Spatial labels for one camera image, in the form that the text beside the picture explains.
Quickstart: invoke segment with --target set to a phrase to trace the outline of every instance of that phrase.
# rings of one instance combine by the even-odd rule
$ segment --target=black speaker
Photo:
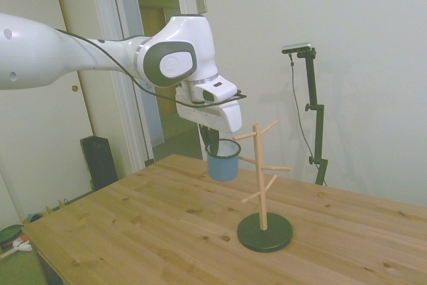
[[[81,139],[80,144],[95,190],[119,180],[108,139],[90,136]]]

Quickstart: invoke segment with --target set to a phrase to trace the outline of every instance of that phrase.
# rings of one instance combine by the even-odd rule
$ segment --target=doorway
[[[169,22],[172,16],[179,15],[179,0],[137,0],[145,36],[154,36]],[[176,85],[156,87],[155,92],[175,98]],[[163,141],[151,141],[155,161],[171,154],[202,159],[197,124],[180,118],[176,104],[157,97]]]

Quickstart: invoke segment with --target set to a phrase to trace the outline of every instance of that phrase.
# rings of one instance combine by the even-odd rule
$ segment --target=wood knot
[[[131,223],[135,225],[140,224],[141,222],[142,222],[141,215],[136,215],[131,221]]]

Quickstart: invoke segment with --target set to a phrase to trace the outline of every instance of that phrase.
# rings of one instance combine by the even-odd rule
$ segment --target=wooden peg
[[[262,166],[263,170],[283,170],[285,172],[292,171],[292,167],[281,167],[281,166]]]
[[[245,161],[245,162],[251,163],[251,164],[254,164],[254,163],[255,163],[255,160],[252,160],[252,159],[247,158],[247,157],[245,157],[245,156],[239,156],[239,159],[240,159],[240,160],[243,160],[243,161]]]
[[[271,185],[273,185],[274,181],[276,180],[278,176],[274,175],[273,178],[268,182],[267,186],[266,186],[266,191],[268,191],[268,189],[270,188]],[[259,196],[261,193],[260,192],[256,192],[244,199],[242,199],[242,203],[246,203],[247,201],[251,200],[252,198]]]
[[[238,140],[242,140],[245,138],[254,137],[255,135],[256,135],[256,133],[245,133],[244,135],[233,137],[233,140],[238,141]]]
[[[279,122],[278,120],[273,121],[269,126],[267,126],[266,128],[264,128],[264,129],[261,131],[261,135],[264,135],[268,130],[270,130],[270,129],[271,129],[274,125],[276,125],[278,122]]]

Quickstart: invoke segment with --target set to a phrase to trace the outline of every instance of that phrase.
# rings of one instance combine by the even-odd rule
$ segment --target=mug rim
[[[224,141],[224,140],[228,140],[228,141],[231,141],[231,142],[235,143],[235,144],[238,146],[239,150],[238,150],[235,154],[230,155],[230,156],[218,156],[218,155],[211,155],[211,154],[210,154],[210,152],[207,150],[207,147],[208,147],[210,144],[207,144],[207,145],[205,146],[205,151],[206,151],[206,153],[207,153],[209,156],[213,157],[213,158],[219,158],[219,159],[222,159],[222,160],[223,160],[223,159],[228,159],[228,158],[233,158],[233,157],[236,157],[237,155],[239,155],[239,154],[240,154],[240,152],[242,151],[242,147],[240,146],[240,144],[239,144],[238,142],[236,142],[236,141],[234,141],[234,140],[231,140],[231,139],[226,139],[226,138],[222,138],[222,139],[220,139],[220,141]]]

